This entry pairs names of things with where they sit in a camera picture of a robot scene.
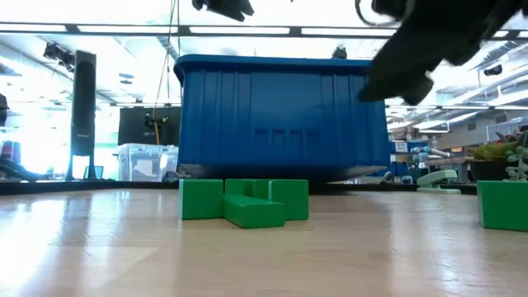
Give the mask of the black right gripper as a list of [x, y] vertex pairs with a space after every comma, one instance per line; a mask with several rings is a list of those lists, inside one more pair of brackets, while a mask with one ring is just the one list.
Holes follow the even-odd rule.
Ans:
[[434, 86], [424, 72], [443, 59], [460, 66], [480, 51], [485, 20], [494, 5], [492, 0], [373, 1], [375, 12], [401, 25], [371, 61], [359, 100], [401, 97], [417, 106]]

